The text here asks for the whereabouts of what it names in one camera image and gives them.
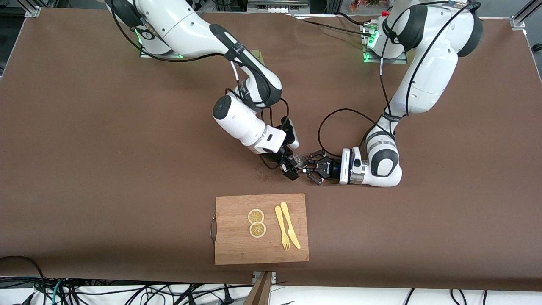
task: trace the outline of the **white robotic arm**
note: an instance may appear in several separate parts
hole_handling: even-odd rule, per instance
[[[306,169],[318,184],[323,179],[340,184],[367,184],[392,187],[402,177],[395,127],[410,113],[430,110],[448,85],[459,57],[468,55],[478,45],[483,27],[472,6],[454,2],[429,7],[428,1],[397,1],[390,15],[373,21],[377,31],[372,48],[383,58],[396,58],[404,50],[415,50],[415,57],[397,92],[383,114],[365,135],[367,160],[358,147],[343,149],[341,161],[323,151],[311,155],[314,169]]]
[[[215,121],[254,153],[279,154],[270,157],[281,165],[283,173],[296,172],[292,164],[281,164],[293,159],[290,148],[299,146],[292,122],[288,119],[275,128],[256,117],[256,113],[281,99],[280,80],[231,33],[201,19],[184,0],[106,0],[106,3],[115,21],[118,18],[135,27],[147,52],[166,55],[172,50],[187,58],[222,55],[239,65],[248,78],[216,102]]]

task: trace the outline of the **wooden cutting board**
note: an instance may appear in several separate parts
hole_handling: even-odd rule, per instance
[[[301,245],[297,249],[290,240],[290,251],[281,242],[275,206],[288,204],[295,234]],[[252,209],[264,213],[264,236],[254,238],[249,233],[248,213]],[[308,261],[307,214],[305,194],[274,194],[224,196],[216,198],[215,265],[264,264]],[[288,233],[288,223],[284,218]]]

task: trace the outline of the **yellow knife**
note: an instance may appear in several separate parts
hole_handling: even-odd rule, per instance
[[[290,239],[292,240],[292,243],[295,245],[295,247],[301,249],[298,237],[295,236],[294,227],[292,226],[292,220],[290,219],[290,212],[288,211],[288,206],[286,205],[286,202],[281,202],[280,207],[282,208],[282,213],[284,214],[284,217],[286,217],[286,222],[288,223],[288,235],[290,236]]]

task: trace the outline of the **brown tabletop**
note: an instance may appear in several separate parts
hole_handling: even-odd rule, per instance
[[[359,36],[281,14],[203,17],[262,50],[297,152],[319,149],[337,108],[381,113]],[[542,290],[542,85],[521,31],[484,28],[437,105],[397,128],[399,186],[317,186],[269,171],[215,123],[236,85],[223,58],[140,59],[109,12],[43,9],[0,82],[0,256],[32,257],[46,277],[246,283],[276,270],[292,285]],[[384,67],[390,95],[406,69]],[[338,113],[322,141],[339,152],[369,126]],[[306,194],[310,261],[214,266],[215,197],[272,193]]]

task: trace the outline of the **lemon slice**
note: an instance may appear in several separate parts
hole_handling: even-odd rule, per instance
[[[265,235],[266,230],[267,228],[265,224],[263,224],[261,221],[256,221],[250,225],[249,232],[252,237],[260,238]]]
[[[257,221],[263,221],[263,219],[264,219],[264,215],[263,215],[262,210],[260,209],[255,208],[254,210],[248,213],[248,221],[250,221],[251,224]]]

